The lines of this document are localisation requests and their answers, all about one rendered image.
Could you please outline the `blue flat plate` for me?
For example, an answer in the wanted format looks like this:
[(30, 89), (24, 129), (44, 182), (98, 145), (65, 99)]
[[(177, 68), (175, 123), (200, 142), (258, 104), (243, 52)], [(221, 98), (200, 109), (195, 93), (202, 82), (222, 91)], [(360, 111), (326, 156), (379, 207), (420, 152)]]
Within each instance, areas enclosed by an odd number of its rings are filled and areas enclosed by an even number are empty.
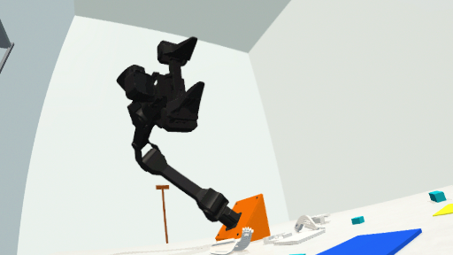
[(355, 236), (316, 255), (395, 255), (421, 232), (418, 228)]

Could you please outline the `yellow flat rectangular plate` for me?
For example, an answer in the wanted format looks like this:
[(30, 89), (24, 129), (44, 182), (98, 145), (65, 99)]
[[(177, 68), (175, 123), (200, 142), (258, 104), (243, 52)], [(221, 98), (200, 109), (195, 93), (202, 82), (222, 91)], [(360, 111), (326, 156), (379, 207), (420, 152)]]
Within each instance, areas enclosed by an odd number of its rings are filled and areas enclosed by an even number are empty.
[(448, 204), (442, 208), (439, 212), (435, 213), (433, 216), (443, 215), (443, 214), (452, 214), (453, 213), (453, 204)]

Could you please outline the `small cyan cube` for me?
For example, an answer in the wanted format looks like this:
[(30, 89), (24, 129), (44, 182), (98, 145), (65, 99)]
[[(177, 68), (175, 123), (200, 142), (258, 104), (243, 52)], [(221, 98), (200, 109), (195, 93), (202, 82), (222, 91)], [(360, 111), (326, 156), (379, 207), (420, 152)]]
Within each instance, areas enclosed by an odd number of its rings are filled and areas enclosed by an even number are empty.
[(353, 218), (351, 220), (353, 223), (352, 225), (361, 224), (361, 223), (365, 222), (364, 216), (359, 216), (359, 217)]

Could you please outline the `small teal block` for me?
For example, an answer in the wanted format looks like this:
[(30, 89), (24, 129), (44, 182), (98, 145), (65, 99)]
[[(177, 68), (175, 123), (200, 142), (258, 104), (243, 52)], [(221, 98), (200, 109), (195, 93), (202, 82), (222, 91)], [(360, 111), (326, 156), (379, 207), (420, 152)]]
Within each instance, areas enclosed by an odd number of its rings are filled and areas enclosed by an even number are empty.
[(434, 191), (434, 192), (429, 192), (429, 197), (431, 198), (431, 200), (433, 200), (437, 203), (447, 200), (444, 193), (442, 191), (438, 191), (438, 190)]

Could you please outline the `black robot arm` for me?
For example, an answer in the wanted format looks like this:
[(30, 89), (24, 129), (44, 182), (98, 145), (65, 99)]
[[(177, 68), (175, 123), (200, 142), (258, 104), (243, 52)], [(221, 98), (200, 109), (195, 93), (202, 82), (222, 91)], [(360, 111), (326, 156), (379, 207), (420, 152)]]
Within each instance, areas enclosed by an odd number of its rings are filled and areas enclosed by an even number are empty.
[[(154, 83), (157, 81), (158, 74), (159, 72), (147, 74), (144, 67), (131, 65), (116, 80), (118, 85), (125, 90), (127, 98), (133, 100), (127, 109), (132, 124), (135, 126), (131, 145), (134, 148), (136, 163), (145, 172), (162, 176), (195, 199), (207, 220), (221, 222), (226, 226), (225, 231), (233, 229), (237, 226), (242, 212), (236, 213), (229, 208), (227, 206), (229, 201), (221, 193), (212, 188), (201, 188), (169, 166), (159, 147), (149, 140), (151, 130), (155, 125), (162, 128), (161, 113), (151, 108), (152, 105), (159, 104), (163, 99), (163, 96), (155, 93)], [(141, 150), (147, 143), (151, 145), (152, 149), (142, 156)]]

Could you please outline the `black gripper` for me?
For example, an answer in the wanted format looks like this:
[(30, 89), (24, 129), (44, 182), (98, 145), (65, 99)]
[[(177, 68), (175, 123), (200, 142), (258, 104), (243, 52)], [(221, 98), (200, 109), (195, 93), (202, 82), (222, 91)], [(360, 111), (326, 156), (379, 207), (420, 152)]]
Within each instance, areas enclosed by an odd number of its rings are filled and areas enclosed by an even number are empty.
[(199, 81), (186, 91), (181, 73), (181, 67), (190, 61), (196, 43), (196, 37), (189, 37), (178, 44), (163, 40), (157, 46), (157, 61), (169, 66), (169, 73), (157, 75), (155, 93), (163, 99), (151, 108), (161, 113), (162, 128), (167, 132), (188, 133), (197, 127), (204, 82)]

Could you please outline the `white flat plate with holes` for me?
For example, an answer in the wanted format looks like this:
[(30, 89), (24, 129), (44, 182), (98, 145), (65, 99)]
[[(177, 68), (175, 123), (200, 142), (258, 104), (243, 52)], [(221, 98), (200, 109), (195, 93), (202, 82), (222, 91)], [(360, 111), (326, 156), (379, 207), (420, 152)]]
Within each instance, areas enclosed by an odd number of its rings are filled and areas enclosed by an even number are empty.
[(293, 236), (292, 233), (279, 233), (277, 235), (274, 235), (274, 236), (268, 236), (268, 237), (265, 237), (263, 238), (263, 241), (264, 241), (264, 244), (267, 244), (267, 243), (273, 243), (273, 242), (277, 242), (279, 240), (282, 240), (282, 239), (286, 239), (288, 237), (291, 237)]

